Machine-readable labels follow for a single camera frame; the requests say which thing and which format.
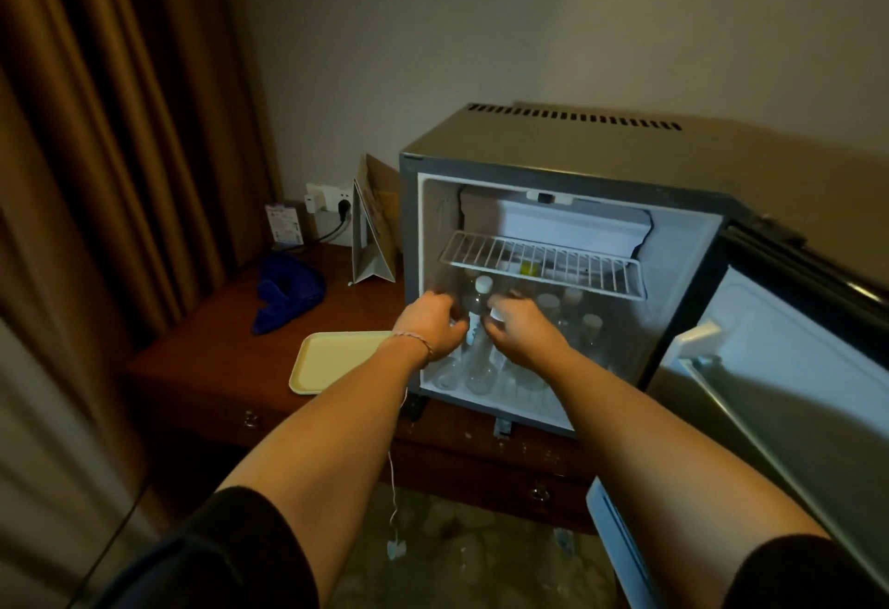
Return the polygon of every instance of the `blue towel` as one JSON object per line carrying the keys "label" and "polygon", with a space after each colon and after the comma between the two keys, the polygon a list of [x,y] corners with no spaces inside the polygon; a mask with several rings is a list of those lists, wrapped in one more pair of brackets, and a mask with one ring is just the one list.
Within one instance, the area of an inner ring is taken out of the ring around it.
{"label": "blue towel", "polygon": [[252,332],[263,335],[308,312],[325,299],[325,278],[289,254],[272,252],[260,263],[256,293],[268,305],[253,319]]}

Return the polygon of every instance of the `forearm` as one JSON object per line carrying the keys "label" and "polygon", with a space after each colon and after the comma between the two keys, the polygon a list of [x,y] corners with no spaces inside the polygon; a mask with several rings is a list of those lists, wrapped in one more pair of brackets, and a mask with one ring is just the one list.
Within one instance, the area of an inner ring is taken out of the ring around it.
{"label": "forearm", "polygon": [[322,602],[357,536],[407,379],[426,356],[416,339],[387,339],[281,423],[219,487],[245,485],[275,504],[306,554]]}
{"label": "forearm", "polygon": [[541,375],[665,590],[717,606],[761,543],[823,530],[757,471],[566,348]]}

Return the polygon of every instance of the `fridge shelf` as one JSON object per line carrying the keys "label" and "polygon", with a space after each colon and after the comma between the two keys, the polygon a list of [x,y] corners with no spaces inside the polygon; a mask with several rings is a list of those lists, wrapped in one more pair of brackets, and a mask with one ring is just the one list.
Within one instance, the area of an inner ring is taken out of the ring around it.
{"label": "fridge shelf", "polygon": [[456,230],[439,261],[629,300],[646,298],[642,266],[632,258]]}

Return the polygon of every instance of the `wooden desk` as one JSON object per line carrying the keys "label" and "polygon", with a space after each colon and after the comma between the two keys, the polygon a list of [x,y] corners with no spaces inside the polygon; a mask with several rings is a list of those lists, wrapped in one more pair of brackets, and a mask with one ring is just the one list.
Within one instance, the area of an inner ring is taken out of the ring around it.
{"label": "wooden desk", "polygon": [[[303,339],[319,331],[392,327],[404,283],[350,280],[350,250],[322,245],[310,261],[327,280],[325,301],[268,335],[250,325],[260,301],[251,267],[127,366],[124,385],[139,424],[185,429],[250,447],[305,405],[287,387]],[[594,472],[577,441],[514,425],[495,438],[495,418],[430,400],[422,417],[401,420],[392,457],[402,486],[462,503],[594,532],[584,501]],[[388,480],[388,467],[384,479]]]}

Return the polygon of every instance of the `wall socket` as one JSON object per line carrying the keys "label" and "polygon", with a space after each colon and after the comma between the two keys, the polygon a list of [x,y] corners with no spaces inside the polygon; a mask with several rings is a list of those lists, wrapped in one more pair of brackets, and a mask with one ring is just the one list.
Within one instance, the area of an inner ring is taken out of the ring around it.
{"label": "wall socket", "polygon": [[350,206],[352,204],[352,191],[337,188],[336,186],[318,186],[315,183],[306,184],[306,194],[312,195],[321,193],[324,196],[324,203],[319,205],[317,211],[333,211],[338,212],[337,206],[340,200],[346,200]]}

